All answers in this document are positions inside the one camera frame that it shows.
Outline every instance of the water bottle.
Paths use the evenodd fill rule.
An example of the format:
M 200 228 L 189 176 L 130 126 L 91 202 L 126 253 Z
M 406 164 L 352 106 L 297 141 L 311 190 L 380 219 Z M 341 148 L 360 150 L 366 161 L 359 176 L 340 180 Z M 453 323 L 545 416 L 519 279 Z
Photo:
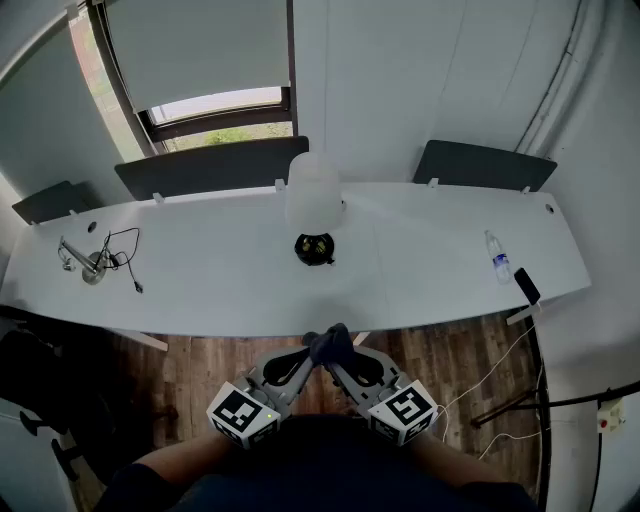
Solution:
M 511 281 L 511 266 L 507 259 L 507 254 L 502 250 L 502 246 L 498 239 L 493 236 L 491 231 L 484 232 L 487 239 L 487 251 L 489 256 L 493 260 L 493 268 L 496 271 L 496 276 L 500 284 L 507 284 Z

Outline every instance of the wall outlet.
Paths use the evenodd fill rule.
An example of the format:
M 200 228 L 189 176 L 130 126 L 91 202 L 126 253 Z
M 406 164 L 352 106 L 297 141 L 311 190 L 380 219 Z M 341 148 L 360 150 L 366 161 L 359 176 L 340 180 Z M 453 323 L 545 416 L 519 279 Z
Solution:
M 610 434 L 618 430 L 625 422 L 623 399 L 602 402 L 598 409 L 598 433 Z

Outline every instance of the bottle label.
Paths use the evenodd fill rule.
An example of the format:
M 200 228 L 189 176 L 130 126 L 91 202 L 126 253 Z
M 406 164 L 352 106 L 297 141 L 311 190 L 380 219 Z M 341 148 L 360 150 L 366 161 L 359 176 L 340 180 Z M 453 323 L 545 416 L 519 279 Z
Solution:
M 506 254 L 498 254 L 495 258 L 493 258 L 493 266 L 499 267 L 500 265 L 506 265 L 509 263 Z

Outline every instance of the black and yellow object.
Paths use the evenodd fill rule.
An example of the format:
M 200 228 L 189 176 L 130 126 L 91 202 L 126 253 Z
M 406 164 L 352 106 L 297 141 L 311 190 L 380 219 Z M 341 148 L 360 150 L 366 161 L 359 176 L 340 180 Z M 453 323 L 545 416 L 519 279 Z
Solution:
M 328 233 L 311 236 L 300 235 L 296 240 L 295 251 L 305 265 L 317 266 L 333 263 L 333 238 Z

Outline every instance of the dark shirt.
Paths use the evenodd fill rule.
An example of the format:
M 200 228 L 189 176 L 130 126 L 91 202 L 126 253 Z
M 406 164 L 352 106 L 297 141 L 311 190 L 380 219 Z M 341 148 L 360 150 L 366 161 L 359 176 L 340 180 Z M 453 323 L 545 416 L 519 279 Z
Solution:
M 96 512 L 106 511 L 536 511 L 513 483 L 454 489 L 420 471 L 405 448 L 387 444 L 357 420 L 287 420 L 264 445 L 240 452 L 216 474 L 178 489 L 153 470 L 121 470 Z

